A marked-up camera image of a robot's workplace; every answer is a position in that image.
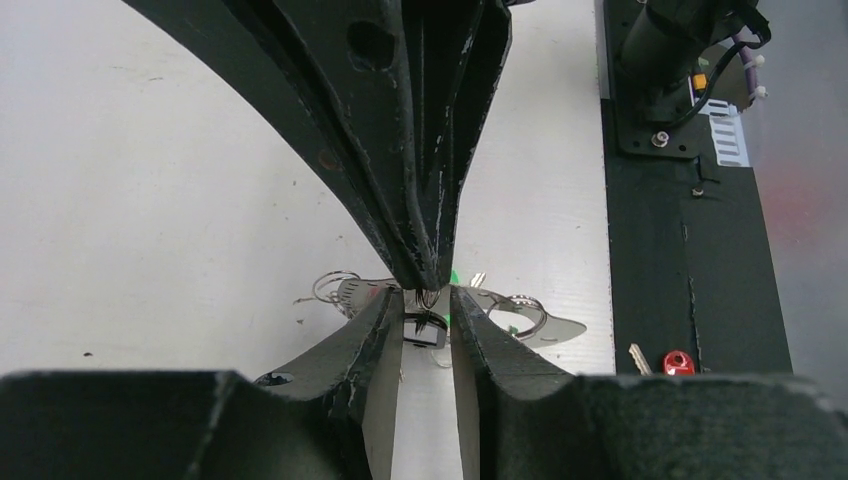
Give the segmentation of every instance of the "white table surface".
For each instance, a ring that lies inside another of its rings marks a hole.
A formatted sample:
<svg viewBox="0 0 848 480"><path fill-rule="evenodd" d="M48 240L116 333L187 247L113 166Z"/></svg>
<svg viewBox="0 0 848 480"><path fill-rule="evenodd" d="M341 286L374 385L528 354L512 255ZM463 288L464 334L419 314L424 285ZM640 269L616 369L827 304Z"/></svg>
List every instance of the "white table surface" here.
<svg viewBox="0 0 848 480"><path fill-rule="evenodd" d="M614 360L593 3L513 9L455 269L585 323L540 352L601 374ZM263 119L118 0L2 2L0 62L0 371L254 378L341 326L292 304L316 277L387 276ZM460 478L452 373L420 350L403 362L393 478Z"/></svg>

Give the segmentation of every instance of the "bolt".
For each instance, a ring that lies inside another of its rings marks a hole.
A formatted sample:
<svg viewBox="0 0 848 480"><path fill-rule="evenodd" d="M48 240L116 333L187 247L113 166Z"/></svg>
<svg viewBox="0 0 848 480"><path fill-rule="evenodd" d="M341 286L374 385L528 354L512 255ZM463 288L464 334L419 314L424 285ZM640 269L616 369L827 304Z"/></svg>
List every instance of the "bolt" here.
<svg viewBox="0 0 848 480"><path fill-rule="evenodd" d="M668 145L668 133L659 131L651 137L651 143L657 148L665 148Z"/></svg>

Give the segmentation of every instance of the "metal ring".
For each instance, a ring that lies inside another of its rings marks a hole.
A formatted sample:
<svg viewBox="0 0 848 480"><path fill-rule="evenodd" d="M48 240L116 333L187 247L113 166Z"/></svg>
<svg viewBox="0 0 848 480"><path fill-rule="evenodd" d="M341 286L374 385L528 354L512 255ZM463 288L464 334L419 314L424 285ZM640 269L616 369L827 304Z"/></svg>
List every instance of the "metal ring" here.
<svg viewBox="0 0 848 480"><path fill-rule="evenodd" d="M315 280L315 282L312 284L312 296L315 298L315 300L318 300L319 302L338 305L341 300L339 299L339 294L335 290L323 297L318 292L329 285L332 285L334 283L340 283L349 279L362 280L362 277L360 277L355 272L351 272L348 270L336 270L335 272L325 273L324 275L318 277L318 279Z"/></svg>
<svg viewBox="0 0 848 480"><path fill-rule="evenodd" d="M344 304L344 302L342 302L338 290L333 290L332 292L328 293L327 300L329 300L328 303L333 305L333 307L346 318L353 318L353 312L351 312L350 309Z"/></svg>
<svg viewBox="0 0 848 480"><path fill-rule="evenodd" d="M542 306L542 302L540 302L539 300L537 300L533 297L527 296L527 295L510 295L509 297L505 297L505 298L496 300L495 303L493 303L492 306L489 307L488 310L486 310L486 316L488 317L489 314L491 314L492 311L496 307L503 304L505 301L509 301L510 303L515 305L516 307L532 308L532 309L534 309L534 310L536 310L536 311L538 311L542 314L542 316L539 318L538 322L533 322L532 327L528 328L527 330L524 330L523 332L518 332L518 333L513 335L518 341L524 341L524 340L527 340L528 338L532 337L533 335L536 335L537 333L539 333L539 330L541 330L542 327L544 327L545 324L548 322L548 312L545 310L545 307ZM498 311L503 312L503 311L508 311L508 310L503 310L501 308L498 308ZM521 313L516 312L516 311L512 311L510 313L518 313L519 315L521 315ZM523 316L525 318L529 318L531 321L533 320L532 318L528 317L527 315L523 315Z"/></svg>

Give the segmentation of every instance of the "black metal bracket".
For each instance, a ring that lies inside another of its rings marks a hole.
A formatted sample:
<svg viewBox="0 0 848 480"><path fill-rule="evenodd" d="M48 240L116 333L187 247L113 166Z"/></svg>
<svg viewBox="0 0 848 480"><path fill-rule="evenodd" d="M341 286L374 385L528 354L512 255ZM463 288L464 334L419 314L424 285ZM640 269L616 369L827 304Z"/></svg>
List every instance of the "black metal bracket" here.
<svg viewBox="0 0 848 480"><path fill-rule="evenodd" d="M511 40L503 0L124 1L286 139L405 289L448 283Z"/></svg>
<svg viewBox="0 0 848 480"><path fill-rule="evenodd" d="M514 341L459 288L451 340L466 479L848 472L842 420L791 376L574 377Z"/></svg>
<svg viewBox="0 0 848 480"><path fill-rule="evenodd" d="M6 377L0 478L388 479L402 322L387 289L276 369L276 386L235 372Z"/></svg>
<svg viewBox="0 0 848 480"><path fill-rule="evenodd" d="M633 28L645 5L635 0L604 2L606 22L606 48L609 64L610 98L615 102L617 147L636 158L653 157L692 161L702 154L715 156L710 138L710 124L706 115L695 115L690 122L667 131L668 144L657 147L652 137L661 128L652 126L645 118L646 111L662 110L668 115L679 115L692 106L689 84L681 82L658 98L650 108L646 92L638 79L624 72L618 58L627 34Z"/></svg>
<svg viewBox="0 0 848 480"><path fill-rule="evenodd" d="M753 170L717 164L705 115L681 127L689 133L670 132L666 148L645 147L652 133L635 123L636 87L616 65L616 42L642 5L605 4L612 100L601 112L617 371L637 372L628 354L637 343L654 368L684 350L704 373L791 372ZM683 153L675 141L691 142L686 153L697 160L675 157Z"/></svg>

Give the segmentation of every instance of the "key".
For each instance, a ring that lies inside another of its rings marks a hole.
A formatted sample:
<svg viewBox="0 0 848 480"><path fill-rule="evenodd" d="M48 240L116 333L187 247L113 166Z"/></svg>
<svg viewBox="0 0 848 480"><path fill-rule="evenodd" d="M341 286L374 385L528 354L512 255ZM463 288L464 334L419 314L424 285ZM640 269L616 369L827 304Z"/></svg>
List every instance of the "key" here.
<svg viewBox="0 0 848 480"><path fill-rule="evenodd" d="M635 343L630 344L630 348L627 350L630 352L630 356L633 357L633 361L636 362L636 368L639 369L639 373L642 375L651 375L651 366L648 365L648 361L645 360L645 355L642 353L642 349L639 348L639 345Z"/></svg>
<svg viewBox="0 0 848 480"><path fill-rule="evenodd" d="M471 281L468 282L468 285L474 288L480 288L483 286L483 282L486 281L486 272L475 273L473 277L471 277Z"/></svg>

